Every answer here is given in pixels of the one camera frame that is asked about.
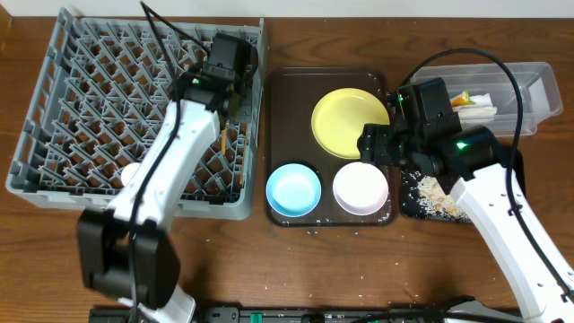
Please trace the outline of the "food scraps and rice pile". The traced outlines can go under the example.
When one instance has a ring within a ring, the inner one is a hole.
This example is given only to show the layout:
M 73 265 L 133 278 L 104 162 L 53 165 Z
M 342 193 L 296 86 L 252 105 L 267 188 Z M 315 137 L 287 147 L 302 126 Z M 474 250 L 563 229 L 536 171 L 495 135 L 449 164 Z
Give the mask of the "food scraps and rice pile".
M 419 171 L 401 171 L 400 206 L 405 216 L 417 220 L 471 222 L 452 196 L 444 193 L 435 178 Z

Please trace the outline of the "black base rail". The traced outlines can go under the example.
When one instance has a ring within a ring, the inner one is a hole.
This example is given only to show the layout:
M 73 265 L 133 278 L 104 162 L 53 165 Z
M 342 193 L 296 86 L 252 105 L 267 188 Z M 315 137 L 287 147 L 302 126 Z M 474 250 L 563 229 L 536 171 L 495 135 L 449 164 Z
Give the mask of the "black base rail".
M 90 323 L 128 322 L 129 310 L 96 308 L 90 310 Z M 207 308 L 191 318 L 192 323 L 349 323 L 383 314 L 381 311 L 313 311 L 313 310 L 240 310 L 232 307 Z M 423 317 L 376 319 L 372 322 L 471 322 L 460 319 L 426 319 Z

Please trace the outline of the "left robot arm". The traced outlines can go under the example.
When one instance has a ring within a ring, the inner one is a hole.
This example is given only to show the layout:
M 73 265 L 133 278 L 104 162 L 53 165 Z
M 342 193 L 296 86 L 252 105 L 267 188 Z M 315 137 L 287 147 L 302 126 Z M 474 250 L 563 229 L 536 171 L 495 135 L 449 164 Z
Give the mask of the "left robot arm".
M 239 107 L 257 51 L 218 33 L 204 63 L 173 76 L 159 134 L 134 175 L 103 211 L 86 209 L 76 236 L 84 285 L 123 301 L 120 322 L 189 322 L 195 300 L 178 286 L 180 261 L 169 232 L 178 201 L 220 120 Z

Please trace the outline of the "yellow round plate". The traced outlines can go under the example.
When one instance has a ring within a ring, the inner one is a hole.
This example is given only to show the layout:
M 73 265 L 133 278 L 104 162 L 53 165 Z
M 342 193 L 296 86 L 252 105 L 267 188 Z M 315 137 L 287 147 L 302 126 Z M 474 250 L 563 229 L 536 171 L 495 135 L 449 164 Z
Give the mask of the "yellow round plate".
M 342 88 L 319 100 L 311 116 L 311 129 L 318 144 L 328 153 L 357 160 L 357 141 L 366 124 L 389 125 L 385 105 L 373 94 L 356 88 Z

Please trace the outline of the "green orange snack wrapper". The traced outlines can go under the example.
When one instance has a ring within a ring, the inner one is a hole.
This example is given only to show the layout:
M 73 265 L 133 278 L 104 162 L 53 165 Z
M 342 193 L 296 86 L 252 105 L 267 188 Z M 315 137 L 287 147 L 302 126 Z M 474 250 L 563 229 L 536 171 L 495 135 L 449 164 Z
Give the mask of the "green orange snack wrapper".
M 471 99 L 468 90 L 462 91 L 457 96 L 450 99 L 450 105 L 452 108 L 474 105 L 474 101 Z

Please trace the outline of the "dark brown serving tray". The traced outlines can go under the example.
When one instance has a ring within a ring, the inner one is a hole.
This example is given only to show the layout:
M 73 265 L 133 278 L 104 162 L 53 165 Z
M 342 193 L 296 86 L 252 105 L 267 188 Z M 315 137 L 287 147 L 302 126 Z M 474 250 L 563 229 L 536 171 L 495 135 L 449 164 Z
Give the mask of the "dark brown serving tray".
M 265 213 L 271 222 L 283 228 L 386 226 L 399 215 L 398 174 L 381 171 L 389 183 L 386 203 L 374 214 L 350 214 L 333 196 L 335 174 L 347 161 L 321 148 L 312 135 L 311 115 L 319 100 L 340 88 L 357 88 L 386 100 L 387 78 L 374 67 L 282 67 L 274 70 L 265 85 L 266 148 L 265 170 L 271 175 L 277 168 L 298 163 L 311 168 L 321 182 L 318 205 L 301 217 L 286 217 L 270 205 Z

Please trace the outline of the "wooden chopstick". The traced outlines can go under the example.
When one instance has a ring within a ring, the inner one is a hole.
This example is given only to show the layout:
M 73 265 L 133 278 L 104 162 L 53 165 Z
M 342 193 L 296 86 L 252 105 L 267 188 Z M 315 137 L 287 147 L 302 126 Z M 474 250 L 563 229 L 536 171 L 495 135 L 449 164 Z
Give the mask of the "wooden chopstick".
M 241 168 L 241 173 L 239 176 L 239 184 L 241 188 L 244 188 L 244 182 L 245 182 L 245 174 L 246 171 L 248 170 L 247 167 L 247 163 L 248 163 L 248 144 L 249 144 L 249 135 L 250 135 L 250 129 L 249 129 L 250 125 L 246 124 L 245 126 L 245 141 L 244 141 L 244 147 L 243 147 L 243 157 L 242 157 L 242 168 Z
M 221 139 L 221 154 L 224 156 L 227 152 L 227 143 L 228 143 L 228 136 L 227 136 L 228 126 L 225 125 L 222 130 L 222 139 Z

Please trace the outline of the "white napkin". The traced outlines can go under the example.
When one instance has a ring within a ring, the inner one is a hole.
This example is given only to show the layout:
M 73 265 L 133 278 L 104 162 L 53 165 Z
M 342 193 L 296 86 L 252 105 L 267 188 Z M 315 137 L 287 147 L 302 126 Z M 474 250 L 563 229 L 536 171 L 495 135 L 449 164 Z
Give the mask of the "white napkin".
M 471 104 L 454 107 L 453 110 L 463 120 L 471 119 L 493 119 L 498 109 L 493 105 L 489 93 L 483 95 L 471 96 Z

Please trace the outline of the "black waste tray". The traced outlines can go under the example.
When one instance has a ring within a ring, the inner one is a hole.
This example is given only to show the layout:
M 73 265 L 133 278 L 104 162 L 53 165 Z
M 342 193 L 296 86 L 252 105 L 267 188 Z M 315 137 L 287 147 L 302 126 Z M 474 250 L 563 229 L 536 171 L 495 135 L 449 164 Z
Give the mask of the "black waste tray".
M 469 161 L 465 161 L 471 170 L 478 170 L 499 162 L 496 153 L 485 152 L 485 148 L 478 153 L 472 153 Z M 524 174 L 524 161 L 521 152 L 517 152 L 513 171 L 520 186 L 522 194 L 526 197 L 526 180 Z M 400 206 L 405 216 L 417 220 L 444 221 L 453 223 L 471 223 L 471 219 L 456 204 L 450 194 L 443 188 L 454 187 L 458 178 L 456 176 L 430 177 L 418 170 L 401 170 Z

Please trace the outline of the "grey plastic dish rack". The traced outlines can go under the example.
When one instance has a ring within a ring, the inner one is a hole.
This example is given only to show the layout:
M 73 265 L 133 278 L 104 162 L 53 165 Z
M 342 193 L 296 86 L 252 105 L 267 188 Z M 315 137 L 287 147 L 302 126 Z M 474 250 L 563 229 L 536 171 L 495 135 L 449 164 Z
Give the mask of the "grey plastic dish rack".
M 53 209 L 102 208 L 121 189 L 120 172 L 139 162 L 159 134 L 170 99 L 166 68 L 204 60 L 217 33 L 246 40 L 257 51 L 247 122 L 228 120 L 196 166 L 178 204 L 185 217 L 243 220 L 252 210 L 258 126 L 268 42 L 255 26 L 57 16 L 6 179 L 7 190 Z M 240 187 L 245 126 L 248 170 Z

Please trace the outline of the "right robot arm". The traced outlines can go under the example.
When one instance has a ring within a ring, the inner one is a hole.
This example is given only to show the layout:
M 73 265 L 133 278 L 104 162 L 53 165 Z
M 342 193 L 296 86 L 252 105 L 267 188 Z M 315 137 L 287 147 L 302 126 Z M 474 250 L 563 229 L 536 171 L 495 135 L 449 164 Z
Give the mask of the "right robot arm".
M 478 229 L 526 322 L 573 320 L 573 269 L 535 216 L 513 166 L 517 152 L 484 126 L 464 129 L 440 78 L 389 95 L 388 125 L 367 124 L 361 160 L 434 177 Z

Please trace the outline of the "white pink bowl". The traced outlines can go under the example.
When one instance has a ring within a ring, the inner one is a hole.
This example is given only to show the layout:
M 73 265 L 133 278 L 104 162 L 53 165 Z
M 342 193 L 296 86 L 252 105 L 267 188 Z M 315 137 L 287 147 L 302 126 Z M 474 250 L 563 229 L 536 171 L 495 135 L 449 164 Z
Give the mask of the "white pink bowl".
M 376 213 L 387 202 L 388 194 L 389 185 L 384 173 L 360 161 L 343 166 L 333 180 L 335 201 L 350 214 Z

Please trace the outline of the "light blue bowl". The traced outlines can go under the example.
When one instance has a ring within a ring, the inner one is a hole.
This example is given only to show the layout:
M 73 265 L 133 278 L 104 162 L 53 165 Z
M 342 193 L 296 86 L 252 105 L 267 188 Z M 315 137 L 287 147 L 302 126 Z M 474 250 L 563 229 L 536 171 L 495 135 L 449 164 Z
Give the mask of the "light blue bowl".
M 298 218 L 313 211 L 322 195 L 319 176 L 308 166 L 285 164 L 265 184 L 267 203 L 278 214 Z

